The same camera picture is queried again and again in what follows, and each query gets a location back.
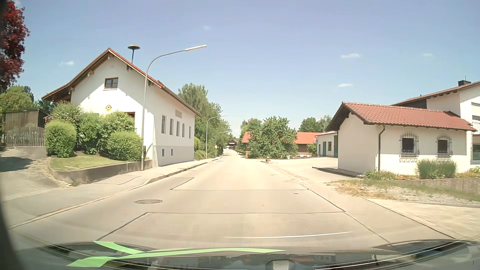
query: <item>lamp post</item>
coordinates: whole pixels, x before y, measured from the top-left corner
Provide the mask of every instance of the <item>lamp post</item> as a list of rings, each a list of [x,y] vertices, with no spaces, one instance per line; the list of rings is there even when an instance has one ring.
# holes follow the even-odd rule
[[[192,47],[192,48],[188,48],[188,49],[183,49],[183,50],[179,50],[179,51],[175,51],[175,52],[163,54],[163,55],[160,55],[160,56],[155,57],[155,58],[150,62],[150,64],[148,65],[147,72],[145,73],[144,104],[143,104],[143,107],[142,107],[142,159],[141,159],[141,160],[142,160],[142,164],[141,164],[141,166],[140,166],[140,167],[142,168],[142,171],[144,170],[144,160],[145,160],[145,151],[144,151],[144,144],[145,144],[144,127],[145,127],[145,101],[146,101],[146,93],[147,93],[148,70],[150,70],[150,66],[153,64],[153,62],[154,62],[155,60],[157,60],[158,58],[160,58],[160,57],[167,56],[167,55],[174,54],[174,53],[179,53],[179,52],[184,52],[184,51],[190,51],[190,50],[193,50],[193,49],[199,49],[199,48],[203,48],[203,47],[207,47],[207,45],[201,45],[201,46],[197,46],[197,47]]]
[[[227,133],[227,132],[228,132],[228,131],[224,131],[224,132],[220,132],[219,134]],[[219,134],[215,135],[215,145],[216,145],[216,137],[217,137]]]
[[[206,159],[208,158],[208,121],[210,121],[214,118],[217,118],[217,117],[222,117],[222,116],[227,116],[227,115],[228,114],[218,115],[218,116],[212,117],[212,118],[207,120],[207,130],[205,131],[205,158]]]

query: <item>manhole cover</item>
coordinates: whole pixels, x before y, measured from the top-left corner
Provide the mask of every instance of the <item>manhole cover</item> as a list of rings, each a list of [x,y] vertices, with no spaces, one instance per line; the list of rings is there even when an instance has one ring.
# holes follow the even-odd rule
[[[139,203],[139,204],[153,204],[153,203],[161,203],[161,202],[162,200],[153,200],[153,199],[134,201],[134,203]]]

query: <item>white road marking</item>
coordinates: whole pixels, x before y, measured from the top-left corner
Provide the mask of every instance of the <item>white road marking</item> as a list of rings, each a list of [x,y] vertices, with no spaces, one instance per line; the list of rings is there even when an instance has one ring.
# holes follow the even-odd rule
[[[259,239],[259,238],[293,238],[293,237],[310,237],[310,236],[324,236],[324,235],[334,235],[334,234],[343,234],[351,232],[342,232],[342,233],[323,233],[323,234],[310,234],[310,235],[291,235],[291,236],[258,236],[258,237],[226,237],[226,238],[248,238],[248,239]]]

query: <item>door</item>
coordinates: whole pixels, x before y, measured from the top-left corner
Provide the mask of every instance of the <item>door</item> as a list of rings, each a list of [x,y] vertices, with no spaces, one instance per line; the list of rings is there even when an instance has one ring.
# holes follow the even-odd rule
[[[333,136],[333,157],[338,158],[338,135]]]
[[[322,156],[326,157],[327,155],[327,142],[322,142]]]

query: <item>chimney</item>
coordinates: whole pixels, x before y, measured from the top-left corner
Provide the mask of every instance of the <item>chimney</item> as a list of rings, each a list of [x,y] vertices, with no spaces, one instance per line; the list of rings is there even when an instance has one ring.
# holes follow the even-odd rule
[[[466,81],[466,80],[461,80],[461,81],[458,81],[458,86],[464,86],[464,85],[467,85],[467,84],[471,84],[472,82],[469,82],[469,81]]]

